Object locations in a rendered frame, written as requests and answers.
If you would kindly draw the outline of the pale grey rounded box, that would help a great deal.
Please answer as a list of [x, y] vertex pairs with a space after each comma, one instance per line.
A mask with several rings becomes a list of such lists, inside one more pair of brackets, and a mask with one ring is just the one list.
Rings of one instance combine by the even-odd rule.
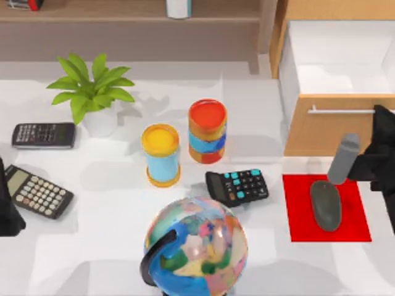
[[327, 173], [331, 184], [340, 185], [345, 182], [359, 152], [359, 135], [356, 133], [344, 134]]

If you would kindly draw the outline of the colourful globe with black stand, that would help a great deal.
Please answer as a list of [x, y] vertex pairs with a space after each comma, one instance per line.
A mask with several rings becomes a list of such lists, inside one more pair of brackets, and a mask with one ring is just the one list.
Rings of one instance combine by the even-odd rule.
[[151, 223], [139, 271], [163, 296], [227, 296], [247, 255], [246, 234], [228, 207], [207, 197], [185, 197]]

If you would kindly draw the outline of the green plant in white pot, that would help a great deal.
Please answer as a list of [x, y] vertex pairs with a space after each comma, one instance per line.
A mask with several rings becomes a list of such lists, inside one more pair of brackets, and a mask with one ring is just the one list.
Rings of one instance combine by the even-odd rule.
[[109, 68], [106, 54], [97, 55], [90, 68], [75, 53], [57, 60], [65, 76], [47, 86], [60, 91], [53, 98], [52, 105], [68, 102], [74, 124], [81, 123], [92, 137], [104, 138], [113, 134], [118, 127], [115, 102], [135, 102], [125, 90], [135, 85], [125, 77], [131, 68], [125, 65]]

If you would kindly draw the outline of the yellow and light blue can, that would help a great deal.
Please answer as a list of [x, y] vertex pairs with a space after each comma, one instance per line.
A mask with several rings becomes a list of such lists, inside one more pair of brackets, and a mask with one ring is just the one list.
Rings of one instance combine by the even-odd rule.
[[168, 124], [153, 124], [144, 130], [141, 143], [148, 180], [157, 187], [176, 184], [181, 174], [177, 131]]

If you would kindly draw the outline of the white and teal cup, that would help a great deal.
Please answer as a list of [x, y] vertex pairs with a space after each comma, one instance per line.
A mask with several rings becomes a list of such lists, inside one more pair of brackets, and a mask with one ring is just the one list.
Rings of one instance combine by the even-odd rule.
[[188, 19], [192, 15], [192, 0], [165, 0], [167, 17]]

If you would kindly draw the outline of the black calculator with teal keys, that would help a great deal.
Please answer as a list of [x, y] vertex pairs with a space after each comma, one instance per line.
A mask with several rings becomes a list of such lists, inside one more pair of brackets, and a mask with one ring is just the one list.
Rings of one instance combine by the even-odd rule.
[[238, 207], [269, 196], [268, 188], [259, 169], [229, 173], [205, 173], [206, 185], [212, 199], [228, 208]]

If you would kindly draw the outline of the black calculator with dark keys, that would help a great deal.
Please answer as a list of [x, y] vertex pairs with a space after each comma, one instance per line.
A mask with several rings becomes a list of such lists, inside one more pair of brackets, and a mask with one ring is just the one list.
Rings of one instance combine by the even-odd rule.
[[19, 123], [13, 130], [11, 145], [17, 149], [71, 149], [76, 133], [72, 122]]

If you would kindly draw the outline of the pale wooden drawer front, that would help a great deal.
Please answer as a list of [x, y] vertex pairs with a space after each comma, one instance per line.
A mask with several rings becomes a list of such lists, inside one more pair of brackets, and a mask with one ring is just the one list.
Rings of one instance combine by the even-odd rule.
[[360, 137], [360, 148], [371, 141], [373, 114], [308, 114], [318, 109], [373, 109], [382, 105], [395, 111], [395, 94], [301, 94], [293, 112], [285, 156], [333, 156], [346, 133]]

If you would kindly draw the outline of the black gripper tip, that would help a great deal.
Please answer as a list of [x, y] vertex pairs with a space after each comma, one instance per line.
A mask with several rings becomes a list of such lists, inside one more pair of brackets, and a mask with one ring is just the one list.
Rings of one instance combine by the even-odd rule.
[[25, 228], [26, 222], [11, 199], [4, 164], [0, 157], [0, 237], [18, 236]]

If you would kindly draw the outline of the white drawer inside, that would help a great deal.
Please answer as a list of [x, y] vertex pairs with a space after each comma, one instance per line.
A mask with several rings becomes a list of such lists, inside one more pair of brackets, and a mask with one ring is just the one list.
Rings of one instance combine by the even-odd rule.
[[288, 97], [395, 94], [395, 20], [290, 21], [280, 86]]

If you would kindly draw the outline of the wooden cupboard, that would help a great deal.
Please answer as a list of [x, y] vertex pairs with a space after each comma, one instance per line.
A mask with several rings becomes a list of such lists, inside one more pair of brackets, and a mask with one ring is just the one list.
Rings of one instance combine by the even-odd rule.
[[273, 79], [291, 20], [395, 20], [395, 0], [278, 0], [268, 52]]

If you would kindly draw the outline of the red orange and blue can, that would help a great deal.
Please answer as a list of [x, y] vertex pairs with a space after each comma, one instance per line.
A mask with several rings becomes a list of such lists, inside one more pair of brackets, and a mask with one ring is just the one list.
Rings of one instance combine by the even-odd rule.
[[225, 152], [227, 110], [215, 99], [201, 99], [188, 110], [189, 154], [197, 162], [211, 164]]

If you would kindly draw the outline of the wooden open shelf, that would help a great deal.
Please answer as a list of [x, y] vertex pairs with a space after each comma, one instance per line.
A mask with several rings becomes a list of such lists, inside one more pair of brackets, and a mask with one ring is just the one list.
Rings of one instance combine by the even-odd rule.
[[277, 0], [192, 0], [192, 16], [168, 18], [165, 0], [0, 0], [0, 61], [49, 62], [71, 52], [111, 62], [245, 61], [259, 71]]

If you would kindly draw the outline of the red square mat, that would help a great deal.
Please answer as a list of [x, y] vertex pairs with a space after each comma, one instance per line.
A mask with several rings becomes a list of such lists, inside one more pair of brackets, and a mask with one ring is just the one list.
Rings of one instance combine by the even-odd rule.
[[364, 207], [355, 181], [337, 185], [341, 200], [341, 222], [333, 232], [322, 230], [316, 223], [310, 198], [314, 181], [326, 180], [326, 175], [285, 174], [283, 187], [292, 242], [370, 242]]

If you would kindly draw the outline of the black calculator with grey keys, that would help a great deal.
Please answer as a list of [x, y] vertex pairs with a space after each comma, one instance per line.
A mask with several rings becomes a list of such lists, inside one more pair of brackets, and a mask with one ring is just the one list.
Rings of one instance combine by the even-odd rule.
[[5, 169], [13, 202], [28, 211], [56, 220], [68, 207], [74, 194], [15, 165]]

